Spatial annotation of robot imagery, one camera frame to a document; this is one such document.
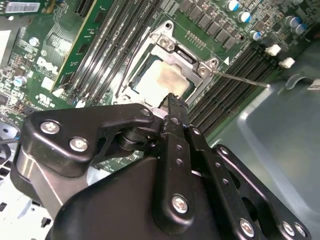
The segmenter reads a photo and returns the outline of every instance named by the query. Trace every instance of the silver screw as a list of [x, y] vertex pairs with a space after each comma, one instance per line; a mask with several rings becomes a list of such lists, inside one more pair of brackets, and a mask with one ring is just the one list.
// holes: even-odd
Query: silver screw
[[220, 147], [220, 150], [223, 154], [228, 155], [228, 151], [224, 147]]
[[173, 196], [172, 205], [174, 209], [180, 214], [185, 214], [188, 211], [187, 201], [182, 196]]
[[57, 134], [60, 131], [60, 127], [53, 121], [45, 121], [40, 125], [40, 129], [45, 134]]
[[283, 222], [282, 223], [282, 226], [283, 226], [283, 228], [284, 228], [284, 230], [286, 231], [286, 233], [287, 234], [289, 234], [290, 236], [294, 236], [295, 235], [295, 231], [294, 231], [294, 229], [292, 228], [292, 226], [290, 226], [289, 225], [289, 223], [287, 223], [287, 222]]
[[162, 47], [164, 47], [164, 48], [168, 47], [169, 44], [170, 44], [170, 42], [169, 42], [169, 40], [168, 40], [167, 38], [162, 38], [162, 39], [160, 40], [160, 45], [161, 45]]
[[180, 159], [180, 158], [177, 158], [175, 160], [175, 163], [178, 165], [178, 166], [183, 166], [184, 165], [184, 162]]
[[70, 148], [76, 152], [84, 152], [85, 150], [88, 149], [88, 143], [86, 140], [80, 137], [75, 137], [71, 139], [70, 143]]
[[229, 185], [229, 181], [227, 179], [222, 179], [222, 182], [225, 184], [225, 185]]
[[196, 128], [194, 128], [193, 131], [194, 131], [194, 133], [197, 134], [197, 135], [200, 135], [200, 134], [201, 134], [201, 132], [200, 132], [198, 129], [196, 129]]
[[240, 219], [240, 227], [242, 231], [250, 238], [253, 238], [255, 236], [254, 228], [251, 226], [250, 222], [248, 222], [245, 219]]
[[303, 237], [307, 236], [307, 234], [306, 234], [305, 230], [302, 228], [302, 226], [300, 226], [297, 223], [294, 226]]
[[168, 46], [168, 50], [172, 51], [172, 50], [174, 50], [174, 49], [175, 49], [175, 46], [174, 46], [174, 45], [170, 44], [170, 45]]
[[147, 116], [147, 117], [150, 116], [150, 112], [149, 112], [147, 109], [145, 109], [145, 108], [141, 109], [140, 112], [141, 112], [143, 115]]
[[199, 74], [201, 75], [201, 76], [204, 76], [204, 75], [206, 75], [208, 73], [208, 70], [205, 68], [205, 67], [200, 67], [199, 68]]

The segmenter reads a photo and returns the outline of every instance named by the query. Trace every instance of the electrolytic capacitor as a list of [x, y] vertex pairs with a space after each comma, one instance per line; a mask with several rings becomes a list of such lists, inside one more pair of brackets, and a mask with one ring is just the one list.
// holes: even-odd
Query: electrolytic capacitor
[[251, 19], [251, 14], [250, 12], [247, 12], [247, 11], [242, 11], [239, 13], [238, 15], [238, 21], [240, 23], [248, 23]]
[[295, 28], [301, 23], [301, 18], [298, 16], [287, 16], [284, 24], [289, 28]]
[[239, 8], [239, 2], [237, 0], [229, 0], [226, 2], [225, 8], [228, 12], [236, 11]]
[[291, 32], [297, 35], [303, 34], [307, 30], [307, 25], [306, 24], [299, 24], [296, 27], [291, 28]]
[[291, 2], [294, 4], [294, 5], [299, 5], [303, 2], [304, 0], [291, 0]]
[[20, 88], [20, 87], [22, 87], [22, 86], [24, 86], [26, 84], [27, 84], [27, 79], [24, 76], [16, 76], [13, 79], [13, 85], [15, 85], [18, 88]]
[[259, 41], [262, 37], [261, 32], [252, 30], [250, 31], [250, 38], [254, 41]]

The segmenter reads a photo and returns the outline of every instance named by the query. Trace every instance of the black metal bracket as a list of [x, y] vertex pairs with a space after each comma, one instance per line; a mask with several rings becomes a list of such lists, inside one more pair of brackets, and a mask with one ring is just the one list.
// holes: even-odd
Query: black metal bracket
[[[145, 152], [143, 159], [92, 186], [70, 189], [48, 239], [88, 240], [92, 232], [97, 240], [311, 239], [306, 226], [227, 147], [208, 146], [189, 124], [183, 102], [170, 94], [162, 104], [168, 111], [163, 119], [140, 104], [128, 104], [38, 112], [25, 120], [15, 164], [37, 185], [41, 200], [51, 195], [43, 194], [35, 182], [39, 176], [32, 173], [45, 170], [48, 186], [54, 183], [56, 190], [58, 180], [69, 186], [83, 182], [92, 162]], [[43, 122], [55, 123], [59, 131], [44, 132]], [[87, 148], [75, 151], [74, 138], [85, 140]]]

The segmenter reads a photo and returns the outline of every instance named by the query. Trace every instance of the green circuit board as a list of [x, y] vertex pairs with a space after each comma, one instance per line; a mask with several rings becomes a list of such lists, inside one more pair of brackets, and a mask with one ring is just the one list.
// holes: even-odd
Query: green circuit board
[[[90, 5], [84, 9], [82, 4], [85, 2], [89, 2]], [[145, 8], [139, 10], [139, 4]], [[92, 102], [78, 105], [81, 98], [72, 95], [76, 88], [73, 88], [73, 83], [69, 84], [66, 81], [66, 77], [72, 77], [77, 72], [87, 52], [92, 51], [92, 43], [104, 29], [110, 31], [110, 34], [103, 40], [109, 41], [112, 37], [118, 37], [120, 41], [121, 36], [117, 29], [123, 28], [122, 34], [126, 34], [130, 39], [130, 34], [138, 36], [138, 33], [143, 33], [148, 28], [151, 33], [165, 21], [170, 20], [174, 25], [173, 37], [179, 44], [202, 61], [212, 57], [217, 58], [218, 70], [222, 72], [232, 66], [253, 41], [250, 36], [253, 30], [260, 32], [262, 39], [272, 36], [293, 58], [309, 45], [304, 34], [293, 34], [285, 25], [287, 16], [299, 16], [308, 26], [305, 33], [308, 32], [315, 23], [315, 13], [307, 1], [296, 6], [289, 1], [243, 0], [240, 1], [239, 9], [234, 12], [226, 11], [225, 5], [225, 1], [222, 0], [163, 0], [161, 2], [65, 0], [55, 2], [51, 13], [35, 16], [30, 25], [20, 29], [8, 65], [0, 70], [0, 95], [7, 98], [6, 102], [0, 103], [2, 120], [20, 127], [24, 117], [33, 111], [91, 106]], [[123, 26], [108, 29], [116, 19], [116, 15], [120, 15], [121, 10], [126, 6], [128, 6], [128, 14], [127, 19], [123, 21]], [[144, 19], [141, 15], [145, 13], [147, 16], [151, 6], [157, 6], [157, 8], [150, 12], [147, 19]], [[142, 27], [130, 29], [130, 24], [136, 20], [135, 16], [131, 15], [138, 10], [141, 13], [139, 16], [142, 19]], [[251, 20], [248, 23], [239, 23], [238, 16], [241, 11], [251, 13]], [[213, 24], [217, 29], [210, 29]], [[120, 53], [121, 49], [117, 46], [114, 49], [114, 55], [110, 55], [115, 57], [111, 59], [112, 61], [110, 60], [106, 69], [112, 70], [119, 62], [116, 74], [123, 74], [133, 49], [129, 47], [125, 49], [123, 61], [120, 61], [117, 53]], [[191, 107], [202, 98], [214, 82], [215, 78]], [[96, 83], [92, 80], [90, 84], [100, 86], [103, 82], [98, 79]], [[106, 88], [105, 92], [101, 92], [103, 100], [97, 105], [111, 104], [115, 91], [111, 86], [112, 84], [108, 89]], [[140, 156], [136, 154], [126, 159], [111, 159], [103, 166], [113, 172]]]

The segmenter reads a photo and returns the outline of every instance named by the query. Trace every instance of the chip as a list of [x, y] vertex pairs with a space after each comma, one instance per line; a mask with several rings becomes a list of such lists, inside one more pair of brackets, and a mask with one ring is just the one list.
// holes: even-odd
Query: chip
[[219, 43], [222, 43], [226, 38], [228, 37], [228, 33], [225, 30], [221, 30], [219, 34], [215, 37], [215, 40], [217, 40]]
[[214, 36], [220, 29], [219, 25], [213, 22], [209, 29], [206, 31], [209, 35]]
[[15, 69], [15, 72], [14, 72], [14, 75], [15, 76], [23, 76], [25, 74], [25, 70], [23, 70], [23, 69], [21, 69], [21, 68], [19, 68], [19, 67], [17, 67], [16, 69]]
[[33, 63], [32, 61], [28, 60], [28, 61], [25, 62], [25, 65], [26, 65], [27, 67], [31, 68], [32, 63]]
[[232, 37], [235, 37], [237, 34], [238, 34], [238, 30], [236, 30], [236, 29], [234, 29], [234, 30], [230, 33], [230, 35], [231, 35]]
[[214, 20], [218, 23], [221, 19], [222, 19], [222, 15], [218, 14]]
[[193, 21], [196, 21], [200, 15], [202, 15], [201, 8], [196, 6], [190, 13], [189, 13], [189, 18]]
[[76, 102], [77, 102], [77, 98], [75, 96], [71, 96], [66, 99], [66, 103], [68, 105], [74, 105]]
[[5, 95], [0, 94], [0, 105], [6, 105], [8, 98]]
[[291, 44], [294, 38], [292, 36], [288, 36], [284, 41], [286, 44]]
[[212, 14], [215, 12], [215, 8], [213, 6], [209, 6], [208, 7], [208, 10], [206, 11], [206, 13], [209, 15], [209, 16], [212, 16]]
[[199, 0], [196, 4], [201, 8], [205, 2], [206, 0]]
[[299, 7], [295, 13], [304, 21], [308, 17], [308, 15], [305, 13], [305, 11], [302, 10], [301, 7]]
[[223, 47], [227, 50], [231, 49], [235, 44], [236, 44], [236, 40], [231, 36], [223, 45]]
[[281, 51], [282, 52], [288, 52], [289, 51], [289, 48], [286, 44], [284, 43], [278, 43], [279, 47], [281, 48]]
[[266, 21], [269, 20], [269, 18], [270, 18], [270, 16], [269, 16], [268, 14], [266, 14], [266, 15], [264, 16], [264, 18], [262, 18], [262, 21], [266, 22]]
[[276, 44], [277, 42], [278, 42], [278, 38], [275, 35], [270, 34], [269, 36], [264, 37], [261, 40], [261, 45], [269, 48], [272, 45]]
[[202, 29], [206, 29], [209, 25], [209, 23], [211, 22], [211, 19], [208, 15], [204, 15], [201, 20], [198, 22], [198, 25], [200, 28]]
[[231, 26], [231, 23], [228, 22], [228, 21], [226, 21], [222, 28], [223, 28], [224, 30], [227, 30], [230, 26]]
[[278, 32], [278, 31], [281, 29], [281, 24], [276, 22], [276, 23], [273, 25], [272, 29], [273, 29], [275, 32]]
[[258, 32], [261, 32], [264, 28], [265, 28], [265, 24], [262, 21], [258, 21], [254, 26], [254, 29], [257, 30]]
[[180, 4], [180, 11], [183, 12], [183, 13], [186, 13], [188, 12], [188, 10], [190, 9], [192, 5], [192, 1], [190, 0], [184, 0], [181, 4]]

